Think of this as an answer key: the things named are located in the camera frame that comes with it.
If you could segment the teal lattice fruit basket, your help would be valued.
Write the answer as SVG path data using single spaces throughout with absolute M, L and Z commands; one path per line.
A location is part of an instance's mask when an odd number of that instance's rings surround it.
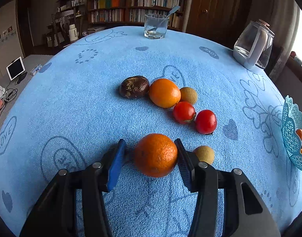
M 296 134 L 299 128 L 302 129 L 302 112 L 293 99 L 287 95 L 284 100 L 281 123 L 283 144 L 291 162 L 302 171 L 302 154 L 300 153 L 302 140 Z

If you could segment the white tablet on stand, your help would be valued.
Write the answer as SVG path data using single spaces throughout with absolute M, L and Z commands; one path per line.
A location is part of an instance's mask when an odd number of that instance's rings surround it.
M 7 74 L 10 80 L 14 80 L 17 76 L 25 72 L 25 66 L 22 58 L 19 57 L 6 67 Z

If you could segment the clear drinking glass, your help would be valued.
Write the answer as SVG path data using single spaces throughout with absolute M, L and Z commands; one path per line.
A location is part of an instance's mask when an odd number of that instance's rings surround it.
M 165 37 L 169 17 L 161 14 L 146 14 L 144 16 L 144 36 L 149 39 L 162 39 Z

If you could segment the blue terry tablecloth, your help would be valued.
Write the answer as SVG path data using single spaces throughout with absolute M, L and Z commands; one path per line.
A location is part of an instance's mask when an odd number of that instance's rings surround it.
M 41 65 L 9 85 L 15 98 L 0 116 L 0 216 L 15 235 L 58 170 L 82 170 L 120 139 L 133 150 L 150 133 L 179 138 L 189 151 L 210 146 L 219 170 L 241 168 L 279 230 L 302 211 L 302 171 L 290 162 L 281 136 L 284 98 L 265 73 L 246 70 L 230 49 L 180 32 L 150 40 L 141 27 L 116 27 Z M 121 82 L 135 75 L 193 88 L 195 109 L 216 114 L 214 133 L 177 123 L 148 97 L 121 97 Z

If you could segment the tan round fruit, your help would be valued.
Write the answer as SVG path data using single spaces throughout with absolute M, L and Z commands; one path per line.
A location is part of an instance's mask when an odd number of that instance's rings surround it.
M 209 146 L 199 146 L 194 150 L 200 162 L 206 162 L 210 165 L 213 164 L 215 159 L 215 152 Z

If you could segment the white thermos bottle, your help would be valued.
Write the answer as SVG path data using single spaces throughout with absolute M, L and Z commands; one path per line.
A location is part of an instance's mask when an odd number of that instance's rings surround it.
M 77 28 L 74 24 L 69 25 L 68 36 L 69 36 L 70 42 L 75 42 L 76 40 L 78 40 L 79 32 L 77 31 Z

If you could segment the wooden bookshelf with books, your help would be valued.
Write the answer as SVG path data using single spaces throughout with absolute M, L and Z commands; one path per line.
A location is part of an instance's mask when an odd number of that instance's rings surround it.
M 177 12 L 169 17 L 170 30 L 183 30 L 188 0 L 87 0 L 88 23 L 91 27 L 143 26 L 146 14 L 166 16 L 175 6 Z

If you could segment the dark open shelf unit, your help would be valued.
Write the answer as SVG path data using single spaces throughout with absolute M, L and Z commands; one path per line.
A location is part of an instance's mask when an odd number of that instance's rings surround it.
M 85 16 L 85 0 L 57 0 L 55 13 L 51 15 L 50 33 L 46 35 L 48 46 L 63 48 L 70 42 L 68 36 L 69 25 L 74 24 L 79 32 L 83 27 Z

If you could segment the dark wooden door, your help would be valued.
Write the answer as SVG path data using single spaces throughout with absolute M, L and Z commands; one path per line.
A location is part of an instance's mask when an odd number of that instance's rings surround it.
M 252 0 L 192 0 L 186 32 L 233 48 Z

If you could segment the brown kiwi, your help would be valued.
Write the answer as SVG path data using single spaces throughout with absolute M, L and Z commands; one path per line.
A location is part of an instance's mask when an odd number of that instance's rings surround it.
M 198 100 L 197 92 L 191 87 L 183 87 L 180 89 L 181 93 L 181 102 L 188 102 L 191 105 L 194 105 Z

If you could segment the red tomato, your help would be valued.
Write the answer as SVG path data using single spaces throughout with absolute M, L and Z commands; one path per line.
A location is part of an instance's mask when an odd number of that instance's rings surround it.
M 211 110 L 202 110 L 195 119 L 196 130 L 204 135 L 212 134 L 217 127 L 217 118 Z
M 188 124 L 196 117 L 196 111 L 192 104 L 179 102 L 172 111 L 174 119 L 180 124 Z

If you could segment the large orange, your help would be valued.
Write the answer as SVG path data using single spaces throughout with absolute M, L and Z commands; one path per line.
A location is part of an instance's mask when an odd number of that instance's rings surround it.
M 133 158 L 145 176 L 161 178 L 170 174 L 177 164 L 178 151 L 174 142 L 163 134 L 152 133 L 135 146 Z

